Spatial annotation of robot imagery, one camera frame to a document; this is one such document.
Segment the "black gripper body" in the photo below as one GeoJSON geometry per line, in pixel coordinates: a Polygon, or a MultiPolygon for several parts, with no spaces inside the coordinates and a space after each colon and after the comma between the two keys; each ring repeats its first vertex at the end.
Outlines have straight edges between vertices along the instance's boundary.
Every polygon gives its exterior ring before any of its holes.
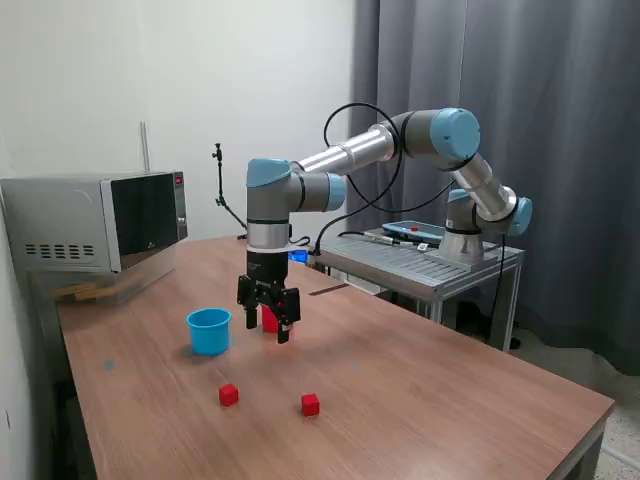
{"type": "Polygon", "coordinates": [[[257,289],[258,296],[280,300],[288,275],[288,253],[247,252],[247,276],[257,289]]]}

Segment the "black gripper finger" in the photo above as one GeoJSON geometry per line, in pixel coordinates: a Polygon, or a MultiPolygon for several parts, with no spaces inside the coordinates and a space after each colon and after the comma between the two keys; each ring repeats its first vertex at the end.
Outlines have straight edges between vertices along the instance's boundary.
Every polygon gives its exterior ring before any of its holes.
{"type": "Polygon", "coordinates": [[[275,288],[270,293],[270,309],[277,319],[277,342],[289,341],[290,332],[301,319],[300,293],[298,288],[275,288]]]}
{"type": "Polygon", "coordinates": [[[238,278],[237,303],[244,309],[246,328],[255,329],[258,325],[257,286],[256,282],[247,275],[238,278]]]}

